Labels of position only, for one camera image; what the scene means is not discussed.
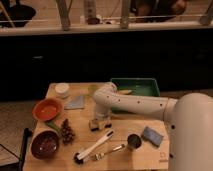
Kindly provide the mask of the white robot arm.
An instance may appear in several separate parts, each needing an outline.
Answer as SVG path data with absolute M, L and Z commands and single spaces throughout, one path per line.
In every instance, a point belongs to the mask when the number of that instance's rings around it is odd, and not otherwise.
M 179 99 L 121 95 L 108 82 L 94 92 L 93 99 L 97 118 L 117 108 L 169 123 L 168 171 L 213 171 L 213 97 L 203 93 Z

